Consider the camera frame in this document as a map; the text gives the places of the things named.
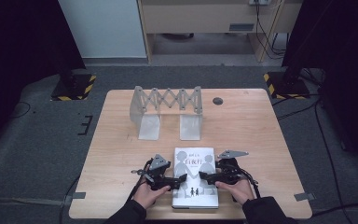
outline metal bracket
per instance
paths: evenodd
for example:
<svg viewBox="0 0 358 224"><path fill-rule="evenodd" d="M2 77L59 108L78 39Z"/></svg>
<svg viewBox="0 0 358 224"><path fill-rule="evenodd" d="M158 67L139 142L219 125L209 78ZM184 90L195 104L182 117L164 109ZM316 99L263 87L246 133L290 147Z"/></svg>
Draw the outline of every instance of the metal bracket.
<svg viewBox="0 0 358 224"><path fill-rule="evenodd" d="M130 118L137 126L138 138L158 140L161 107L171 109L176 104L180 111L187 111L189 105L193 107L191 114L180 114L180 139L200 140L202 124L200 86L194 88L190 94L185 89L180 89L177 94L167 89L161 94L157 88L146 93L142 87L136 86L131 100Z"/></svg>
<svg viewBox="0 0 358 224"><path fill-rule="evenodd" d="M86 198L86 192L74 192L72 194L73 199L85 199Z"/></svg>
<svg viewBox="0 0 358 224"><path fill-rule="evenodd" d="M240 156L247 156L247 155L249 155L249 152L233 151L233 150L226 149L226 151L223 152L222 154L218 155L217 158L219 158L219 159L231 159L231 158L236 158L236 157L240 157Z"/></svg>
<svg viewBox="0 0 358 224"><path fill-rule="evenodd" d="M299 194L295 194L295 198L296 201L303 201L303 200L308 200L308 201L312 201L314 199L316 199L315 195L313 193L299 193Z"/></svg>
<svg viewBox="0 0 358 224"><path fill-rule="evenodd" d="M156 154L155 158L152 160L150 164L149 170L153 171L160 167L166 166L169 163L159 154Z"/></svg>

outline black stand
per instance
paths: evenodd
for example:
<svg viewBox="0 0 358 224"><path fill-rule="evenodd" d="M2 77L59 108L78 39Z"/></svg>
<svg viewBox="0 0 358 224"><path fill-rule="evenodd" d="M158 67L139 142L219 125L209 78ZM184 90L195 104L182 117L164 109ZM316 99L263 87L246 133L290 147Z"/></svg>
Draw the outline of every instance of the black stand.
<svg viewBox="0 0 358 224"><path fill-rule="evenodd" d="M25 14L27 16L27 21L33 28L36 38L39 40L44 52L48 56L50 63L52 63L56 72L60 75L60 81L58 82L56 88L51 94L52 100L83 100L89 94L90 88L93 83L95 76L92 76L89 72L83 75L74 74L71 70L71 64L69 61L70 57L77 57L81 61L81 66L78 68L84 68L85 65L81 60L80 53L78 52L77 47L69 51L68 54L64 54L62 51L67 48L63 43L59 44L60 36L54 35L54 30L57 27L61 26L62 31L68 31L66 34L67 38L70 38L72 43L76 45L72 34L70 33L69 26L66 22L66 19L63 16L62 10L58 2L56 4L56 13L62 16L62 20L59 22L53 22L48 19L45 19L46 15L41 15L39 12L44 12L43 8L39 6L36 1L28 1L25 6Z"/></svg>
<svg viewBox="0 0 358 224"><path fill-rule="evenodd" d="M310 92L304 84L304 81L298 78L300 77L303 63L309 58L310 51L313 49L312 45L314 43L312 43L311 37L320 35L315 34L317 33L316 28L320 25L325 12L330 8L332 2L333 0L330 0L325 3L325 7L323 8L321 15L311 26L310 31L305 36L298 49L296 49L295 54L291 57L286 71L283 73L267 73L268 79L266 78L266 81L272 98L277 98L278 96L282 96L281 98L293 98L293 96L310 97Z"/></svg>
<svg viewBox="0 0 358 224"><path fill-rule="evenodd" d="M60 78L56 88L51 94L51 98L58 100L62 97L67 97L71 100L81 100L87 96L87 88L91 84L92 75L72 75L72 82L68 83Z"/></svg>
<svg viewBox="0 0 358 224"><path fill-rule="evenodd" d="M296 98L298 96L310 97L310 91L307 89L304 81L296 79L287 83L284 81L284 72L268 72L269 86L271 85L274 92L271 92L272 98Z"/></svg>

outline book cover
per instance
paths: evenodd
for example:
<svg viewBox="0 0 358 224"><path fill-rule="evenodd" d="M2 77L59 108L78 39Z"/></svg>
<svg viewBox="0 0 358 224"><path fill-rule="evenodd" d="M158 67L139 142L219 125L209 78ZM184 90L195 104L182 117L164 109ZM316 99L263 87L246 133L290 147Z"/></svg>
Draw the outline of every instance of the book cover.
<svg viewBox="0 0 358 224"><path fill-rule="evenodd" d="M200 179L199 171L215 174L212 147L177 147L174 153L173 176L187 174L186 182L172 191L173 208L217 208L217 188Z"/></svg>

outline white wall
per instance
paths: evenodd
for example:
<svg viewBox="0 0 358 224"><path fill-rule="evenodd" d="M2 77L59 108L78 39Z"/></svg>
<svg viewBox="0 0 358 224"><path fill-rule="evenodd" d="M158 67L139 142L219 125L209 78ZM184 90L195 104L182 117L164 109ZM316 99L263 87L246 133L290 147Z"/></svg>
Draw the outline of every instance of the white wall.
<svg viewBox="0 0 358 224"><path fill-rule="evenodd" d="M83 58L146 58L136 0L59 0Z"/></svg>

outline cable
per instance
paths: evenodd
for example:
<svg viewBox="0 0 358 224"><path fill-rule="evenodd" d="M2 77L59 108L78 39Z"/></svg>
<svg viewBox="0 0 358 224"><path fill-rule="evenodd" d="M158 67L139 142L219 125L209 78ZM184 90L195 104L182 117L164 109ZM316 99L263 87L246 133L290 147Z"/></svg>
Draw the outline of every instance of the cable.
<svg viewBox="0 0 358 224"><path fill-rule="evenodd" d="M315 86L322 87L323 81L318 80L313 73L310 71L310 68L303 68L303 71L309 75L309 77L301 76L302 78L306 79L310 83L314 84Z"/></svg>
<svg viewBox="0 0 358 224"><path fill-rule="evenodd" d="M301 95L301 96L307 97L307 96L314 96L314 95L320 95L320 94L319 93L311 93L311 94L306 94L306 95ZM272 104L272 106L275 106L275 105L278 105L278 104L285 102L287 100L293 100L293 99L296 99L296 98L284 98L278 102L275 102L274 104Z"/></svg>
<svg viewBox="0 0 358 224"><path fill-rule="evenodd" d="M60 208L60 216L59 216L59 223L60 224L62 224L62 213L63 213L63 208L65 206L66 197L68 196L69 191L71 191L72 187L77 182L77 180L79 180L79 178L80 178L80 175L74 180L74 182L72 182L71 187L69 187L69 189L65 193L65 196L63 196L63 200L62 200L61 208Z"/></svg>
<svg viewBox="0 0 358 224"><path fill-rule="evenodd" d="M289 118L290 116L293 116L295 114L298 114L298 113L301 113L301 112L306 111L308 109L311 109L313 106L317 105L319 103L319 101L321 101L321 98L319 98L317 101L313 102L312 105L305 107L304 109L300 109L300 110L294 111L292 113L279 116L279 117L277 117L277 120L286 119L286 118Z"/></svg>
<svg viewBox="0 0 358 224"><path fill-rule="evenodd" d="M150 165L150 164L152 163L152 161L153 161L153 158L152 158L150 161L147 161L147 162L146 162L146 164L145 164L145 166L144 166L144 171L145 171L146 169L148 169L147 167L148 167L148 165ZM143 178L144 178L144 174L140 174L139 179L138 179L138 181L136 182L135 186L132 188L132 191L130 192L130 195L129 195L129 197L127 198L126 203L129 202L129 201L132 199L132 197L133 197L133 195L135 194L136 190L138 190L139 186L141 186L141 185L143 184L143 183L142 183Z"/></svg>
<svg viewBox="0 0 358 224"><path fill-rule="evenodd" d="M284 55L284 53L286 52L286 49L275 49L275 47L274 47L275 42L276 42L276 40L277 40L277 37L278 37L278 33L275 34L274 39L272 40L271 49L272 49L272 50L282 51L282 52L279 52L278 54L279 54L279 55ZM288 38L289 38L289 36L287 36L287 39L286 39L286 48L287 48L287 44L288 44Z"/></svg>
<svg viewBox="0 0 358 224"><path fill-rule="evenodd" d="M315 117L316 117L316 121L318 122L318 127L319 127L319 131L321 132L322 139L324 140L324 147L326 149L328 159L330 160L330 165L331 165L331 169L332 169L332 172L333 172L334 181L336 183L336 189L337 189L337 195L338 195L338 199L339 199L339 204L342 207L342 211L344 212L345 218L348 220L349 223L352 224L351 219L349 218L349 216L347 214L347 211L345 210L345 207L343 207L344 203L342 202L341 191L340 191L339 185L338 185L336 168L335 168L334 163L333 163L330 148L328 147L327 141L326 141L325 136L324 136L324 130L322 129L321 122L319 121L318 106L317 106L318 103L319 103L319 100L317 101L317 104L314 105L315 106L315 108L314 108Z"/></svg>
<svg viewBox="0 0 358 224"><path fill-rule="evenodd" d="M30 105L30 104L28 104L28 103L26 103L26 102L23 102L23 101L18 102L18 104L28 105L27 111L25 111L25 112L22 113L21 115L9 117L10 119L18 119L18 118L21 118L22 116L24 116L24 115L28 114L28 112L30 112L30 110L31 110L31 105Z"/></svg>
<svg viewBox="0 0 358 224"><path fill-rule="evenodd" d="M257 186L258 182L255 181L253 179L253 177L251 176L251 174L249 174L247 171L245 171L245 170L243 170L241 168L240 168L240 170L241 170L242 174L245 175L246 178L248 178L249 182L253 185L254 190L255 190L255 197L256 198L261 198L260 191L258 190L258 186Z"/></svg>
<svg viewBox="0 0 358 224"><path fill-rule="evenodd" d="M261 44L261 46L263 46L264 51L266 52L267 56L268 56L270 59L273 59L273 60L282 59L283 57L278 57L278 58L273 58L273 57L271 57L271 56L269 55L268 51L267 51L266 45L264 45L264 44L261 42L261 40L260 40L260 38L259 38L259 36L258 36L258 26L260 26L260 28L261 28L261 30L262 30L264 36L265 36L266 39L267 39L267 44L268 44L269 48L271 49L271 51L272 51L274 54L276 54L276 55L281 55L281 53L284 54L284 52L279 52L279 53L275 52L275 51L274 51L274 48L273 48L273 47L271 46L271 44L269 43L269 38L267 37L267 33L264 31L263 26L261 25L261 22L260 22L260 18L259 18L259 15L260 15L260 3L258 2L258 0L255 0L255 10L256 10L256 18L257 18L257 20L256 20L256 27L255 27L255 35L256 35L256 37L257 37L258 42Z"/></svg>

